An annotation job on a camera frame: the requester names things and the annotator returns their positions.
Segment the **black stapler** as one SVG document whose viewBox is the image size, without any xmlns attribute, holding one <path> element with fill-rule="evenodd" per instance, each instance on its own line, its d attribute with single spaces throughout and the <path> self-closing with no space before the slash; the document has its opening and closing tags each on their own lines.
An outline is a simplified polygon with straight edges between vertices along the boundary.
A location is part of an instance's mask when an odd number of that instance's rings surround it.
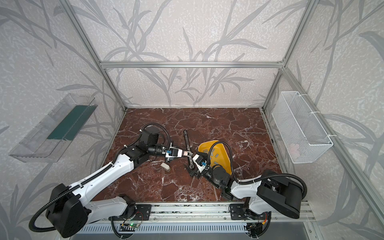
<svg viewBox="0 0 384 240">
<path fill-rule="evenodd" d="M 184 130 L 183 133 L 184 133 L 184 136 L 185 136 L 186 148 L 187 148 L 188 151 L 191 152 L 191 147 L 190 147 L 190 143 L 189 143 L 189 138 L 188 138 L 187 130 Z M 189 160 L 189 168 L 193 170 L 195 168 L 195 165 L 194 165 L 192 156 L 188 157 L 188 160 Z"/>
</svg>

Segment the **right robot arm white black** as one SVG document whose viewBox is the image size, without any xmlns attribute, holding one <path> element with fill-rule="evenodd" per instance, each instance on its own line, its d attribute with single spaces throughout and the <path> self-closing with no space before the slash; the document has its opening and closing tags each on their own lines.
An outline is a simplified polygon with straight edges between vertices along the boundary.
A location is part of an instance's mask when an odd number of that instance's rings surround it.
<svg viewBox="0 0 384 240">
<path fill-rule="evenodd" d="M 223 145 L 226 150 L 229 150 L 227 154 L 231 174 L 222 165 L 211 166 L 211 152 L 217 145 Z M 232 149 L 222 141 L 213 143 L 208 153 L 187 152 L 183 156 L 188 157 L 195 166 L 190 170 L 192 177 L 204 177 L 214 187 L 220 189 L 222 197 L 227 200 L 246 199 L 244 212 L 247 217 L 252 218 L 263 213 L 270 214 L 272 210 L 292 219 L 300 217 L 301 202 L 308 192 L 306 183 L 300 177 L 265 170 L 256 178 L 239 180 L 233 169 Z"/>
</svg>

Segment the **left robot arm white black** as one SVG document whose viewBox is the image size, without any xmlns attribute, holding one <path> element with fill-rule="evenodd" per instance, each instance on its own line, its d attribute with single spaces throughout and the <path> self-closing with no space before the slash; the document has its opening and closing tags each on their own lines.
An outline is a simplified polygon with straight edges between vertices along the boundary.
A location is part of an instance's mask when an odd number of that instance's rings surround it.
<svg viewBox="0 0 384 240">
<path fill-rule="evenodd" d="M 29 229 L 35 233 L 58 231 L 63 238 L 69 238 L 87 224 L 131 213 L 135 202 L 126 195 L 96 202 L 93 198 L 115 180 L 148 161 L 150 156 L 163 156 L 168 163 L 191 157 L 192 152 L 174 147 L 162 125 L 148 123 L 142 127 L 138 138 L 120 149 L 111 162 L 69 186 L 57 185 L 51 192 L 50 201 L 30 219 Z"/>
</svg>

